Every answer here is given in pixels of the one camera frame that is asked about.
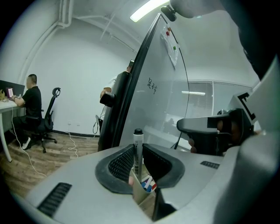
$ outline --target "wooden floor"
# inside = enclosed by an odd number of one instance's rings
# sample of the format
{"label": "wooden floor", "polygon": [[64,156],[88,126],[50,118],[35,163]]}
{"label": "wooden floor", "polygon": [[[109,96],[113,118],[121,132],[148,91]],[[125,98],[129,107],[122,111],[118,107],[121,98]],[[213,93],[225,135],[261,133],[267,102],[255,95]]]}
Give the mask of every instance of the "wooden floor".
{"label": "wooden floor", "polygon": [[[75,159],[75,150],[69,150],[74,147],[69,136],[51,133],[50,137],[57,140],[57,144],[53,141],[46,140],[45,147],[47,153],[42,152],[40,142],[37,145],[26,150],[31,158],[31,162],[35,169],[49,176],[56,169],[71,159]],[[97,152],[98,138],[80,138],[72,137],[77,145],[79,156],[84,156]],[[32,168],[29,158],[18,146],[16,140],[8,145],[12,162],[8,162],[4,151],[0,153],[0,170],[2,176],[11,191],[25,197],[29,190],[37,185],[45,176],[38,174]]]}

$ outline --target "sneaker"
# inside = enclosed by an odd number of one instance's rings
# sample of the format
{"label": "sneaker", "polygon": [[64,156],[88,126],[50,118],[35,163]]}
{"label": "sneaker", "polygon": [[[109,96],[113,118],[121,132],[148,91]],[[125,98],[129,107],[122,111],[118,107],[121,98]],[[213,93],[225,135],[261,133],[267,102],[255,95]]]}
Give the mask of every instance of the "sneaker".
{"label": "sneaker", "polygon": [[30,140],[31,140],[31,138],[28,137],[27,142],[22,144],[22,149],[23,150],[25,150],[27,148],[28,144],[30,143]]}

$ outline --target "black pants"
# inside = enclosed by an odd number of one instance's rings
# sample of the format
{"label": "black pants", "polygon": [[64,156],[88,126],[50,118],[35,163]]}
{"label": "black pants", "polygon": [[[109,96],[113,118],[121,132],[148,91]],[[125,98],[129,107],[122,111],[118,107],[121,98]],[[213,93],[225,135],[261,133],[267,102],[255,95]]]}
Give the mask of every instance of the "black pants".
{"label": "black pants", "polygon": [[26,143],[28,140],[28,136],[25,134],[24,130],[32,130],[34,124],[28,122],[28,120],[26,120],[26,116],[14,117],[13,123],[14,123],[14,130],[17,135],[17,139],[19,140],[21,145],[23,143]]}

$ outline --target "fluorescent light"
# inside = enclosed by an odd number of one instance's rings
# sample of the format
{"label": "fluorescent light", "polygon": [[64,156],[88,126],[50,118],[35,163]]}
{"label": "fluorescent light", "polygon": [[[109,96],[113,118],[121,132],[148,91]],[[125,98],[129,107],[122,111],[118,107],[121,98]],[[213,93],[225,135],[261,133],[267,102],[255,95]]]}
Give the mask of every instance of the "fluorescent light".
{"label": "fluorescent light", "polygon": [[189,92],[189,91],[182,91],[183,94],[194,94],[194,95],[200,95],[205,96],[205,93],[202,92]]}
{"label": "fluorescent light", "polygon": [[141,8],[139,8],[135,13],[133,13],[130,19],[133,22],[137,22],[140,20],[144,15],[151,12],[153,9],[163,5],[164,3],[169,2],[169,0],[150,0],[146,4],[144,4]]}

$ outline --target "black t-shirt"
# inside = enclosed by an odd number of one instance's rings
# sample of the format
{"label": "black t-shirt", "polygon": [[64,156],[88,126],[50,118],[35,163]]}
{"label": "black t-shirt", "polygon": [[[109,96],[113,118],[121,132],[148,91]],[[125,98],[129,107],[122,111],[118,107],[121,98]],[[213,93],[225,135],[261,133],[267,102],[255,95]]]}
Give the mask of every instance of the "black t-shirt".
{"label": "black t-shirt", "polygon": [[26,115],[41,118],[42,100],[38,86],[28,89],[22,98],[25,101]]}

